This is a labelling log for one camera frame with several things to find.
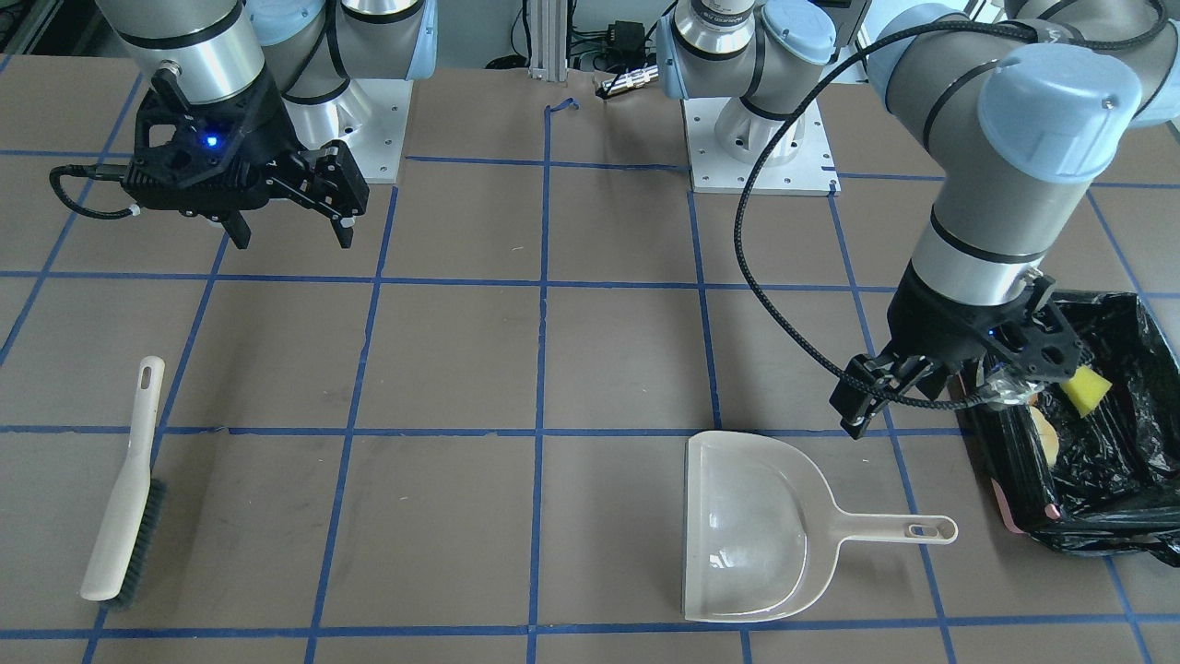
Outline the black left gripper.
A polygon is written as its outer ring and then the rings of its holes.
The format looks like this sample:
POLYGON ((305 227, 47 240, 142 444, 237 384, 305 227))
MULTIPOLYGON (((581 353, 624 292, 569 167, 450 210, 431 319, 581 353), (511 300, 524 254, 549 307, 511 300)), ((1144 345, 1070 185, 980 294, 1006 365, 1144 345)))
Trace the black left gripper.
POLYGON ((1079 370, 1079 333, 1053 297, 1056 281, 1032 280, 1003 305, 965 305, 944 297, 913 267, 889 307, 885 356, 856 356, 830 396, 840 426, 859 440, 889 403, 881 394, 933 402, 968 362, 991 359, 1020 381, 1061 383, 1079 370))

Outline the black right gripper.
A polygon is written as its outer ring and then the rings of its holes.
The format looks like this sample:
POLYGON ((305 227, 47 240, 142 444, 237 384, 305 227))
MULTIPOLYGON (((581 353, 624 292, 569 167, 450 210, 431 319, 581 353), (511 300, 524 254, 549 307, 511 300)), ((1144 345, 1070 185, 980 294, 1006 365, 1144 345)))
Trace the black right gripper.
POLYGON ((124 192, 140 208, 219 215, 240 251, 253 239, 240 211, 284 197, 324 216, 337 245, 349 249, 371 200, 349 143, 306 150, 266 67, 240 93, 206 104, 189 100, 178 71, 157 67, 136 110, 124 192))

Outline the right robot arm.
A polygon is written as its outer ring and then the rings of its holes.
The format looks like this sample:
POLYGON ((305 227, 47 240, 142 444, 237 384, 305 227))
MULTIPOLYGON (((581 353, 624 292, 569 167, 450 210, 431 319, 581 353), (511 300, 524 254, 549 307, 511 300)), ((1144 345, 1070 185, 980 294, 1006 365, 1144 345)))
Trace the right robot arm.
MULTIPOLYGON (((136 110, 135 152, 125 165, 71 165, 50 176, 114 182, 129 205, 90 219, 118 221, 144 210, 198 216, 244 249, 247 211, 273 200, 319 213, 337 245, 350 246, 371 186, 358 160, 375 147, 381 123, 362 81, 405 87, 437 68, 434 1, 101 1, 101 17, 148 75, 136 110)), ((827 4, 675 1, 655 25, 670 63, 720 68, 691 98, 728 97, 750 114, 791 101, 791 81, 815 79, 843 50, 827 4)))

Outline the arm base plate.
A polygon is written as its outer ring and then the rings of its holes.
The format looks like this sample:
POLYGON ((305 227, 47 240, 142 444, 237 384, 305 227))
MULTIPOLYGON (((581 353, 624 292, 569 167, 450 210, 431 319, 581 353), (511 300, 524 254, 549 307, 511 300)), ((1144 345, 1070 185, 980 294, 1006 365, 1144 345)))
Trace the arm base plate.
POLYGON ((396 184, 414 83, 401 79, 354 79, 341 98, 348 113, 341 137, 368 184, 396 184))
MULTIPOLYGON (((694 192, 741 193, 784 121, 752 113, 738 98, 686 100, 682 109, 694 192)), ((811 101, 773 147, 750 193, 826 196, 840 190, 820 109, 811 101)))

